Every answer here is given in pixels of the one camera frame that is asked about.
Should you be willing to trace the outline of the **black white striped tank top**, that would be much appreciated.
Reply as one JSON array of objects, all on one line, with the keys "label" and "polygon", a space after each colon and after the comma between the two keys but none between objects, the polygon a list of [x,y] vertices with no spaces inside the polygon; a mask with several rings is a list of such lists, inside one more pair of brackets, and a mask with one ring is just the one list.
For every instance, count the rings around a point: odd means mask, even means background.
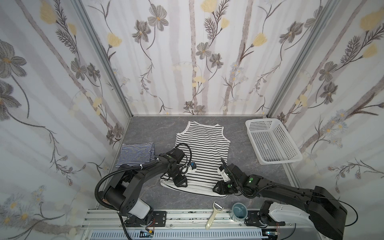
[{"label": "black white striped tank top", "polygon": [[224,136],[223,126],[219,124],[209,126],[189,121],[187,127],[176,135],[175,146],[186,154],[181,165],[188,163],[189,153],[192,153],[191,162],[197,167],[195,170],[188,169],[187,187],[176,187],[168,175],[164,175],[160,180],[161,186],[184,193],[226,198],[227,195],[215,193],[213,189],[223,180],[218,170],[222,160],[228,160],[230,143],[231,141]]}]

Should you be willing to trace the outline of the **blue white striped tank top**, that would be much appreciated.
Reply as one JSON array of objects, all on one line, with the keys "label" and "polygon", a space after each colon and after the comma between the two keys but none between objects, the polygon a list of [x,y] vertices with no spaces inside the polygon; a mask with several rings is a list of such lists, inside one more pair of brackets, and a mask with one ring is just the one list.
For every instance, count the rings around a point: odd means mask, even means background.
[{"label": "blue white striped tank top", "polygon": [[122,144],[116,163],[116,169],[121,165],[139,166],[155,159],[155,144],[153,142],[143,144]]}]

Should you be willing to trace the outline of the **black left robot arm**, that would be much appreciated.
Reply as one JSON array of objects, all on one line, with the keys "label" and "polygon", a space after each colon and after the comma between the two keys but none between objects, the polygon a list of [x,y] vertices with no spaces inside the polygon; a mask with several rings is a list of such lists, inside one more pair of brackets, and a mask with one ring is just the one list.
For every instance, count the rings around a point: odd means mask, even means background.
[{"label": "black left robot arm", "polygon": [[192,154],[186,165],[181,162],[185,153],[179,148],[160,154],[143,165],[121,165],[103,177],[95,187],[95,198],[105,208],[117,211],[120,217],[135,217],[135,223],[148,226],[154,222],[153,208],[139,196],[145,182],[160,174],[166,174],[177,188],[186,188],[186,171],[192,163]]}]

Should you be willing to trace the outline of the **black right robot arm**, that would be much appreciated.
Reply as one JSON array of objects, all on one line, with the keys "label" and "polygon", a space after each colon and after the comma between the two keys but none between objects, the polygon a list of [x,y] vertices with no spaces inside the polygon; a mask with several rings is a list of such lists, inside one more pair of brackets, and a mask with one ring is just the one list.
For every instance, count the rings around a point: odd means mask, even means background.
[{"label": "black right robot arm", "polygon": [[246,175],[236,165],[223,163],[217,172],[223,179],[213,187],[220,195],[241,194],[248,199],[268,198],[300,209],[315,229],[333,240],[342,240],[348,211],[323,187],[294,188],[258,175]]}]

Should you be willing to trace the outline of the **teal ceramic mug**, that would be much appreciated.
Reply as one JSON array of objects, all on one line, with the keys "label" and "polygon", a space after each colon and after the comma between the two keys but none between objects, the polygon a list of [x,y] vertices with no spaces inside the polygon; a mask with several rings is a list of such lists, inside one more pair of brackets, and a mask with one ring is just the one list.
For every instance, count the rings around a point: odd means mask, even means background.
[{"label": "teal ceramic mug", "polygon": [[235,222],[243,222],[248,217],[248,209],[242,203],[235,203],[230,212],[230,218]]}]

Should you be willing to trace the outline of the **cream vegetable peeler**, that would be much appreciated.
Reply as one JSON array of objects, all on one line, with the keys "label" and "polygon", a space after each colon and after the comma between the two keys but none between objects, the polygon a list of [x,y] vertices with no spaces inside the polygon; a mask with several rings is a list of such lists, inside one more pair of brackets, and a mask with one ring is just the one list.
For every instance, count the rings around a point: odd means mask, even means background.
[{"label": "cream vegetable peeler", "polygon": [[208,221],[206,223],[206,227],[205,227],[206,230],[209,230],[212,227],[216,215],[218,213],[221,213],[223,210],[224,210],[224,208],[222,206],[220,206],[216,202],[213,202],[213,213],[211,214],[210,218],[208,219]]}]

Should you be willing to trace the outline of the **white plastic laundry basket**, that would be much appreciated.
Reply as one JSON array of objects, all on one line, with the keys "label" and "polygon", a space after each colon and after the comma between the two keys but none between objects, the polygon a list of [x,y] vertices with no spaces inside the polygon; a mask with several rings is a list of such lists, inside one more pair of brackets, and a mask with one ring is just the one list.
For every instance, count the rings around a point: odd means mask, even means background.
[{"label": "white plastic laundry basket", "polygon": [[280,120],[247,120],[246,127],[261,165],[288,164],[303,159],[302,153]]}]

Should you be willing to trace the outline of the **aluminium mounting rail frame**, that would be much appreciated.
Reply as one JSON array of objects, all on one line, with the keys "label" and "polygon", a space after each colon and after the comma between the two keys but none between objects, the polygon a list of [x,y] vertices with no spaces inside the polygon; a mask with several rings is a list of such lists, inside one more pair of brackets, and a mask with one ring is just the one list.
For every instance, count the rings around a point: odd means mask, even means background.
[{"label": "aluminium mounting rail frame", "polygon": [[123,228],[114,211],[89,210],[81,226],[83,240],[325,240],[313,227],[287,223],[254,227],[218,213],[210,229],[206,224],[213,210],[163,210],[153,226]]}]

